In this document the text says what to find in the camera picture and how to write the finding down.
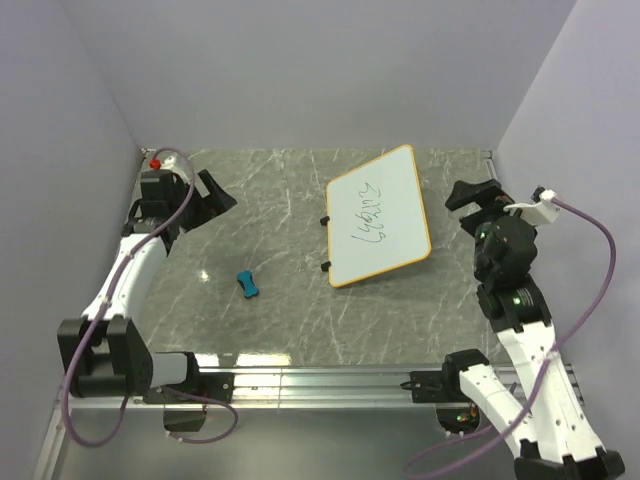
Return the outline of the blue whiteboard eraser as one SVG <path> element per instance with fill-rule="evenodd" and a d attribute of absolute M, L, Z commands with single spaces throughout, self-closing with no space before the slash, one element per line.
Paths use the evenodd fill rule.
<path fill-rule="evenodd" d="M 236 275 L 236 280 L 242 289 L 242 293 L 245 299 L 255 298 L 259 295 L 260 291 L 254 282 L 252 272 L 244 270 Z"/>

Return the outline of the yellow framed whiteboard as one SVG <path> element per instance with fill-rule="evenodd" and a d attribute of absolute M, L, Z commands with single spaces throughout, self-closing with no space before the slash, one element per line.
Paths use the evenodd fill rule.
<path fill-rule="evenodd" d="M 334 288 L 426 259 L 432 251 L 414 150 L 397 147 L 326 187 L 328 259 Z"/>

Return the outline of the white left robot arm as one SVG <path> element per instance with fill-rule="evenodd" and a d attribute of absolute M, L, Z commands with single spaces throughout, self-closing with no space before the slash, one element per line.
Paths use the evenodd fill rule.
<path fill-rule="evenodd" d="M 194 353 L 153 353 L 135 324 L 152 280 L 179 235 L 237 203 L 208 170 L 197 177 L 206 195 L 170 169 L 142 174 L 140 197 L 129 210 L 116 260 L 99 294 L 80 318 L 59 326 L 68 394 L 129 398 L 166 386 L 178 401 L 190 402 L 201 393 L 203 379 Z"/>

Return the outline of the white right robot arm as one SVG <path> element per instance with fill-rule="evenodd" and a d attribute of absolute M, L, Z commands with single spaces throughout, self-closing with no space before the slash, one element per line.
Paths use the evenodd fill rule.
<path fill-rule="evenodd" d="M 476 212 L 460 220 L 474 239 L 474 276 L 479 306 L 504 347 L 526 401 L 520 403 L 477 350 L 448 355 L 441 386 L 455 400 L 468 398 L 485 415 L 497 438 L 474 452 L 505 443 L 519 479 L 617 479 L 621 455 L 605 447 L 581 407 L 562 361 L 561 347 L 577 332 L 558 337 L 549 307 L 530 274 L 538 229 L 576 208 L 539 187 L 529 203 L 513 200 L 496 180 L 455 182 L 445 202 L 450 211 L 471 203 Z"/>

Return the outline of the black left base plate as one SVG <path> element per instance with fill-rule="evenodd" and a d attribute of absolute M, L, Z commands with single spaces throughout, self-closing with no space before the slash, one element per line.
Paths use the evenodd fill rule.
<path fill-rule="evenodd" d="M 198 396 L 230 403 L 234 382 L 232 372 L 200 372 L 180 384 L 154 387 L 142 399 L 145 404 L 179 404 L 192 403 L 190 396 Z"/>

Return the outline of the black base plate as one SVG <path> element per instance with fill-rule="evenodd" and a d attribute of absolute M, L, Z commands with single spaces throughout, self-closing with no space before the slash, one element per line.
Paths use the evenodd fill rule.
<path fill-rule="evenodd" d="M 400 384 L 400 389 L 410 393 L 414 404 L 444 404 L 464 400 L 447 388 L 440 370 L 411 371 L 409 379 Z"/>
<path fill-rule="evenodd" d="M 234 382 L 232 372 L 200 372 L 180 384 L 154 387 L 142 399 L 145 404 L 179 404 L 192 403 L 190 396 L 198 396 L 230 403 Z"/>

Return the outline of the aluminium mounting rail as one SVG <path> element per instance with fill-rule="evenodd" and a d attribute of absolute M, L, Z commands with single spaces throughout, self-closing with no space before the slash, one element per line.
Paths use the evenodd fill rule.
<path fill-rule="evenodd" d="M 54 414 L 38 479 L 398 479 L 425 447 L 431 470 L 465 456 L 494 432 L 467 402 L 414 404 L 400 389 L 436 366 L 204 366 L 235 375 L 218 405 L 145 404 L 125 412 L 115 398 L 75 400 L 74 425 L 107 445 L 73 442 Z"/>

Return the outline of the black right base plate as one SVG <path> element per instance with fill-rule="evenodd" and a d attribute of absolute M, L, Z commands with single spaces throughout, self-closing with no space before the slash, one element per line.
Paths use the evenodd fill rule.
<path fill-rule="evenodd" d="M 400 384 L 400 389 L 410 393 L 414 404 L 444 404 L 464 400 L 447 388 L 440 370 L 411 371 L 409 379 Z"/>

